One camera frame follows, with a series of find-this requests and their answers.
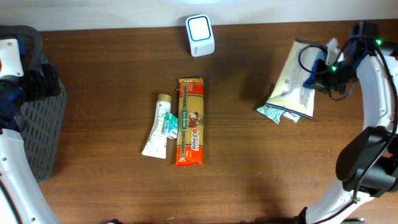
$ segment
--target pasta package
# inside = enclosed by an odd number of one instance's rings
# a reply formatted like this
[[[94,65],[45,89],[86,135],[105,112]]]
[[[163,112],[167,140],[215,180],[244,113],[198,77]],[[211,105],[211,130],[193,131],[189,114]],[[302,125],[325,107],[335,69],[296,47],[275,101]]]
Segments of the pasta package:
[[[203,79],[183,78],[178,82],[177,161],[174,166],[199,164],[203,167]]]

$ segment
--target white tube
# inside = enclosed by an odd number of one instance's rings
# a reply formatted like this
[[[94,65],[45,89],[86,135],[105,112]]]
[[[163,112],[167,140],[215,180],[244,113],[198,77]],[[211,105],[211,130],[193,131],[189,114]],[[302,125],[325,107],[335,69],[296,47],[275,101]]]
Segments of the white tube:
[[[167,134],[162,134],[164,116],[170,113],[172,97],[166,94],[159,94],[156,103],[155,121],[150,131],[147,144],[142,155],[156,158],[166,158]]]

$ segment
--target wood grain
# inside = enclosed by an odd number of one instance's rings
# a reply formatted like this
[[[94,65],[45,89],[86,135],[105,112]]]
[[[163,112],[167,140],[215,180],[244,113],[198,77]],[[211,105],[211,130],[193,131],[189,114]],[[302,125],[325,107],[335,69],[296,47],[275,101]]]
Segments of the wood grain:
[[[315,97],[314,119],[279,125],[255,111],[272,91],[295,37],[348,38],[355,21],[214,26],[214,54],[193,58],[183,27],[43,32],[68,103],[53,177],[40,185],[63,223],[239,223],[290,218],[336,179],[340,151],[361,131],[360,87],[334,102]],[[377,21],[398,40],[398,21]],[[205,79],[204,168],[141,155],[158,93]],[[352,217],[398,220],[385,194]]]

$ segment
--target plastic package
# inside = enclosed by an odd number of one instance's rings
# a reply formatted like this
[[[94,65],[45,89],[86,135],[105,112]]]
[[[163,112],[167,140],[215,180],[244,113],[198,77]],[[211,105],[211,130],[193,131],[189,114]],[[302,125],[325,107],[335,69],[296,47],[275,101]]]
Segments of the plastic package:
[[[203,166],[204,85],[202,78],[179,80],[177,161],[175,166]]]
[[[264,114],[267,118],[273,120],[277,124],[280,122],[280,117],[283,115],[283,113],[285,113],[285,111],[282,109],[270,108],[266,105],[259,107],[257,111]]]

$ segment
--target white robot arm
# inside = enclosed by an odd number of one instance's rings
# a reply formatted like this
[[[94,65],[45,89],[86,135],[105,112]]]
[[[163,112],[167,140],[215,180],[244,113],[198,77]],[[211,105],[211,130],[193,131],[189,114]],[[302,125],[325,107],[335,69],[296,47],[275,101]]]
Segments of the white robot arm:
[[[390,56],[385,56],[385,58],[390,72],[398,77],[398,61]],[[364,129],[383,126],[392,131],[395,102],[380,57],[366,56],[357,68],[357,76],[363,96]],[[394,79],[394,82],[398,86],[397,79]],[[346,191],[342,181],[336,180],[315,205],[307,208],[306,222],[308,224],[319,222],[350,205],[353,200],[353,191]],[[351,204],[335,218],[322,223],[341,223],[359,206],[374,199],[366,192],[358,192],[358,197],[361,199],[358,203]]]
[[[362,204],[398,189],[397,156],[381,157],[381,150],[387,150],[383,147],[390,146],[397,131],[398,60],[392,50],[389,55],[380,53],[366,54],[356,67],[363,94],[364,131],[341,152],[336,165],[338,180],[315,205],[302,211],[297,223],[341,223]]]
[[[0,223],[60,223],[47,205],[27,163],[17,131],[0,135]]]

